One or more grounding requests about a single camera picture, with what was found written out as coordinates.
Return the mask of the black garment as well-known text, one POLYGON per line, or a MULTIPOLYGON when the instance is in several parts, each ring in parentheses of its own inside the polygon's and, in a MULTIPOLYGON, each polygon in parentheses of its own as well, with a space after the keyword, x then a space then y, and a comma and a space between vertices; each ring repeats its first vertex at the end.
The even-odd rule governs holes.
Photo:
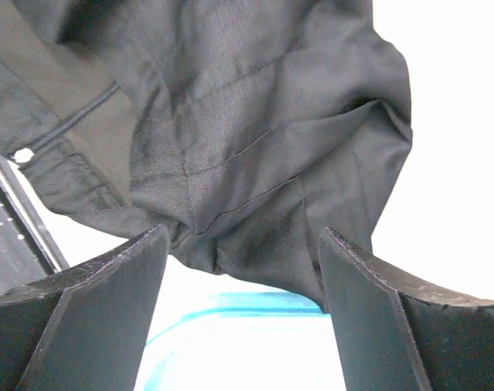
POLYGON ((369 1, 0 1, 0 155, 52 212, 327 308, 412 146, 369 1))

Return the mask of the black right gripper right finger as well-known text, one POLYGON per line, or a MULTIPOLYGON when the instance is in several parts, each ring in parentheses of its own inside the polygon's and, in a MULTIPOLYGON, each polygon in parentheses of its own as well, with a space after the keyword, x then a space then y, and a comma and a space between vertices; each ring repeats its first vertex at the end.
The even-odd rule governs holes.
POLYGON ((349 390, 494 390, 494 301, 440 287, 327 228, 319 257, 349 390))

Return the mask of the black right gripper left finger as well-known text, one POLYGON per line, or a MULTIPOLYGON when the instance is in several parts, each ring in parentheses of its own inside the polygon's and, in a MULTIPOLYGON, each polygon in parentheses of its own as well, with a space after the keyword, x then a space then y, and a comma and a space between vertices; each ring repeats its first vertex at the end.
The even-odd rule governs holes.
POLYGON ((157 226, 0 295, 0 390, 131 390, 168 256, 157 226))

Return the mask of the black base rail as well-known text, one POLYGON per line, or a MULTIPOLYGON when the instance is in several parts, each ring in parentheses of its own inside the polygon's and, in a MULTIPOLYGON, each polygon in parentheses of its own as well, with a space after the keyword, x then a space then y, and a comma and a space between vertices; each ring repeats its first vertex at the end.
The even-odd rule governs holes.
POLYGON ((0 157, 0 295, 68 267, 13 168, 0 157))

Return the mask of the teal plastic basket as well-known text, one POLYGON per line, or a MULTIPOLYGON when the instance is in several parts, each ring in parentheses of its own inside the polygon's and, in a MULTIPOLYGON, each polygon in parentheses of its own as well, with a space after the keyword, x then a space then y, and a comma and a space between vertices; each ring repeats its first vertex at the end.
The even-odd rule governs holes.
POLYGON ((147 339, 151 345, 166 332, 205 316, 278 317, 322 316, 321 308, 310 299, 292 292, 227 292, 211 297, 209 306, 182 315, 147 339))

